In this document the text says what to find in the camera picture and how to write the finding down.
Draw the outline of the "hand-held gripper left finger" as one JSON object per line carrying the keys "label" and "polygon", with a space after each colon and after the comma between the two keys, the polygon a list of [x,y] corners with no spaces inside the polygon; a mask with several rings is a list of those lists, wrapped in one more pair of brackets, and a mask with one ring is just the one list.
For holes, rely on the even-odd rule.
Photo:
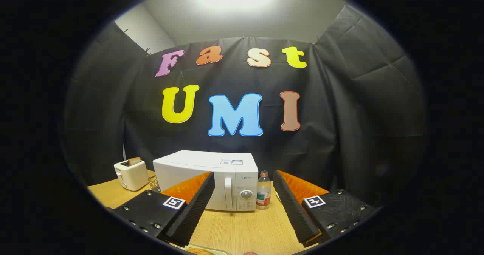
{"label": "hand-held gripper left finger", "polygon": [[145,190],[113,212],[145,234],[184,247],[215,187],[214,173],[208,171],[163,192]]}

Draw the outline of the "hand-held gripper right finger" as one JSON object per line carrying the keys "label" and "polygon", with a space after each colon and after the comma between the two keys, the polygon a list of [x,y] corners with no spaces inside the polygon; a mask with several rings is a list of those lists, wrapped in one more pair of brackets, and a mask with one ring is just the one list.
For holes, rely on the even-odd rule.
{"label": "hand-held gripper right finger", "polygon": [[349,191],[327,191],[281,170],[274,172],[273,186],[304,247],[346,234],[377,210]]}

